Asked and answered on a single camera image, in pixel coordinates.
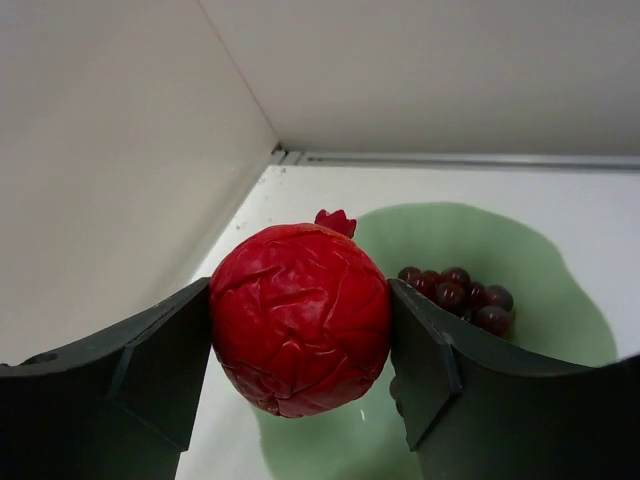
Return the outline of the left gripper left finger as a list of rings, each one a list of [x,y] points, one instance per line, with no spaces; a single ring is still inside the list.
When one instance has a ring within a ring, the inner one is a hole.
[[[210,354],[209,281],[1,367],[4,479],[173,479]]]

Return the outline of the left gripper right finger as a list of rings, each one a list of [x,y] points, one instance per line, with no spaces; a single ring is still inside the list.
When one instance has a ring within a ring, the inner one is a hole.
[[[517,347],[390,281],[390,393],[426,479],[635,479],[639,360]]]

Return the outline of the dark red fake grapes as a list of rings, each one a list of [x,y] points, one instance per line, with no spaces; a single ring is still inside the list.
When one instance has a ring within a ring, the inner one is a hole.
[[[515,301],[505,287],[485,286],[461,267],[437,272],[406,266],[397,277],[446,312],[497,337],[510,335],[515,322]]]

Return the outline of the red fake pomegranate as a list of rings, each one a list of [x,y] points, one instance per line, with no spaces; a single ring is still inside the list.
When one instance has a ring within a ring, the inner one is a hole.
[[[361,398],[390,350],[385,275],[354,242],[357,221],[319,211],[237,245],[209,284],[212,347],[236,390],[274,416]]]

